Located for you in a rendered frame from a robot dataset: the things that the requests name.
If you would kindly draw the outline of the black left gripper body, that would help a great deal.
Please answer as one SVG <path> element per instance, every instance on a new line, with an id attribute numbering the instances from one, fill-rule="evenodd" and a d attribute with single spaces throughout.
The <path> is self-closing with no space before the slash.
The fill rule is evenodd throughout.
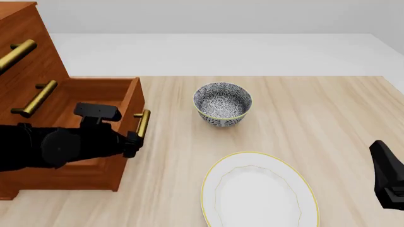
<path id="1" fill-rule="evenodd" d="M 111 145 L 110 145 L 111 154 L 122 154 L 123 145 L 125 143 L 132 143 L 125 136 L 122 136 L 117 132 L 112 132 L 111 133 L 110 142 L 111 142 Z"/>

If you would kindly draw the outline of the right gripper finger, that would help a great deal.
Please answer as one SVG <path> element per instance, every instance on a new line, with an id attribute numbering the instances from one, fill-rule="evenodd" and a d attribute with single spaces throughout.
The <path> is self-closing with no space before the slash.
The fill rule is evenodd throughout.
<path id="1" fill-rule="evenodd" d="M 375 190 L 404 187 L 404 164 L 382 141 L 374 141 L 369 150 L 374 165 Z"/>

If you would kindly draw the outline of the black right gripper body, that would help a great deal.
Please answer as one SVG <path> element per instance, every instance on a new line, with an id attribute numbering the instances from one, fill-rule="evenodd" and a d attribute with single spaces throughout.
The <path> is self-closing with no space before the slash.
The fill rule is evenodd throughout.
<path id="1" fill-rule="evenodd" d="M 375 195 L 384 209 L 404 209 L 404 186 L 374 187 Z"/>

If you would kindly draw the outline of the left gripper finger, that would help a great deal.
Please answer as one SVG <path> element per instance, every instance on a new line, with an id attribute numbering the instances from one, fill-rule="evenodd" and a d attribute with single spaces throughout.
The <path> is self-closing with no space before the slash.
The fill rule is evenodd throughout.
<path id="1" fill-rule="evenodd" d="M 135 143 L 135 145 L 143 145 L 144 138 L 139 136 L 136 132 L 128 131 L 127 138 Z"/>
<path id="2" fill-rule="evenodd" d="M 136 153 L 139 151 L 139 145 L 135 143 L 125 143 L 123 145 L 123 157 L 125 158 L 134 158 Z"/>

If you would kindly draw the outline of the short brass drawer handle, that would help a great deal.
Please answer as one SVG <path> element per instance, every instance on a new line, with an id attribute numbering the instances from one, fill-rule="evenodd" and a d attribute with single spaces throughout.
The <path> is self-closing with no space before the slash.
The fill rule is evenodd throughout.
<path id="1" fill-rule="evenodd" d="M 144 109 L 143 113 L 136 113 L 133 115 L 134 118 L 140 119 L 136 133 L 141 138 L 145 137 L 148 123 L 150 120 L 150 115 L 151 115 L 151 111 L 149 111 L 148 109 Z"/>

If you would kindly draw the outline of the open wooden drawer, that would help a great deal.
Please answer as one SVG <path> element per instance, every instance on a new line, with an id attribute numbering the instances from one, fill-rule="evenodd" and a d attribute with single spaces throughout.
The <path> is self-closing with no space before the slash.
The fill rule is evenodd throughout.
<path id="1" fill-rule="evenodd" d="M 73 110 L 78 102 L 114 105 L 122 113 L 120 122 L 112 128 L 122 135 L 135 131 L 138 119 L 134 114 L 143 111 L 145 99 L 139 78 L 134 79 L 67 79 L 58 84 L 39 109 L 26 119 L 12 114 L 12 108 L 28 103 L 37 92 L 16 103 L 0 104 L 0 124 L 15 125 L 19 122 L 34 127 L 76 128 L 81 118 Z M 94 158 L 69 163 L 57 170 L 25 168 L 0 173 L 0 200 L 13 200 L 19 190 L 112 190 L 117 191 L 127 159 L 122 155 Z"/>

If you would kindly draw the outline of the wooden cabinet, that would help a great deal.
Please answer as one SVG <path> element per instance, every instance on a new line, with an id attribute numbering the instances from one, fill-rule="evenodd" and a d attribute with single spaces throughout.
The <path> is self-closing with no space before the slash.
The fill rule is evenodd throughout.
<path id="1" fill-rule="evenodd" d="M 68 73 L 35 2 L 0 2 L 0 200 L 13 200 L 29 154 L 26 126 L 52 127 L 69 103 Z"/>

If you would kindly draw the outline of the blue-white patterned bowl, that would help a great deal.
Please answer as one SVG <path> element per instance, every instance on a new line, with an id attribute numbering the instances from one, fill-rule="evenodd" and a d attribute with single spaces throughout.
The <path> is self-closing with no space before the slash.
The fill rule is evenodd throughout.
<path id="1" fill-rule="evenodd" d="M 224 81 L 198 88 L 193 103 L 199 116 L 216 127 L 238 124 L 253 105 L 253 98 L 243 87 Z"/>

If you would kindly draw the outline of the white plate with yellow rim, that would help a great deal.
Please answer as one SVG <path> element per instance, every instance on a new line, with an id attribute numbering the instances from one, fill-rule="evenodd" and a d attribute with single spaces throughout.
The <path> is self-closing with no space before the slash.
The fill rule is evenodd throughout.
<path id="1" fill-rule="evenodd" d="M 318 202 L 304 177 L 266 153 L 229 154 L 201 186 L 208 227 L 320 227 Z"/>

